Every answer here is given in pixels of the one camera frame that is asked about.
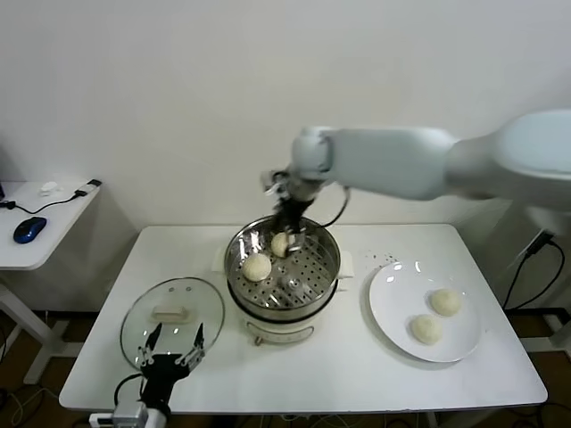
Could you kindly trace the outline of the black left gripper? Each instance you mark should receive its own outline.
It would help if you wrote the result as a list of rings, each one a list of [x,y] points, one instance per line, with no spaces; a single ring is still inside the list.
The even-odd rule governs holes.
[[[146,379],[141,400],[148,408],[168,408],[175,384],[188,377],[190,370],[195,370],[205,356],[203,323],[197,329],[193,348],[183,357],[181,354],[153,355],[161,329],[162,323],[159,323],[146,336],[145,344],[137,348],[136,363]]]

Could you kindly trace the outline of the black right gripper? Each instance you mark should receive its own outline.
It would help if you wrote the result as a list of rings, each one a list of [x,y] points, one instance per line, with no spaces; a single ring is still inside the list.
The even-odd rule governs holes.
[[[273,235],[285,232],[287,254],[301,250],[305,243],[307,227],[301,225],[301,221],[304,212],[312,203],[314,203],[313,199],[308,201],[298,201],[291,197],[277,199],[275,214],[269,222],[269,231]]]

